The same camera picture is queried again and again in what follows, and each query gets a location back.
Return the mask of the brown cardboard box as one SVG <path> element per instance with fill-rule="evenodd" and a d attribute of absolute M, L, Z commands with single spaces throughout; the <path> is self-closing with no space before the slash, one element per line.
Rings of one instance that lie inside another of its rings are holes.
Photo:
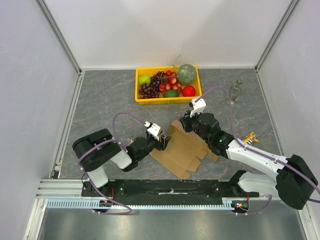
<path fill-rule="evenodd" d="M 211 157 L 213 163 L 217 162 L 218 156 L 207 143 L 194 132 L 185 132 L 178 120 L 169 125 L 167 134 L 171 139 L 166 149 L 154 149 L 149 155 L 178 178 L 188 179 L 190 172 L 196 172 L 206 156 Z"/>

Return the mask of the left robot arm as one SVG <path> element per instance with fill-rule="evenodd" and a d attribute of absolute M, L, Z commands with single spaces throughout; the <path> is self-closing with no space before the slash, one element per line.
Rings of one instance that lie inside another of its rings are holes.
<path fill-rule="evenodd" d="M 155 137 L 147 130 L 146 137 L 137 137 L 122 149 L 120 142 L 104 128 L 79 138 L 73 143 L 72 149 L 78 157 L 78 163 L 93 182 L 92 191 L 104 197 L 110 191 L 109 178 L 103 167 L 106 162 L 112 161 L 124 172 L 131 171 L 154 149 L 164 151 L 171 138 L 163 134 Z"/>

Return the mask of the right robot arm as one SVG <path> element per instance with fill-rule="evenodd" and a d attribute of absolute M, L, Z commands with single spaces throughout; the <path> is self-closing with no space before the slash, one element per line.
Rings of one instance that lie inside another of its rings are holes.
<path fill-rule="evenodd" d="M 246 145 L 233 133 L 222 130 L 212 113 L 191 115 L 186 111 L 179 122 L 186 133 L 195 133 L 215 155 L 244 163 L 264 174 L 258 178 L 245 173 L 232 181 L 229 191 L 235 197 L 255 187 L 257 192 L 266 190 L 269 195 L 277 194 L 288 206 L 302 210 L 312 194 L 320 190 L 318 180 L 302 157 L 275 155 Z"/>

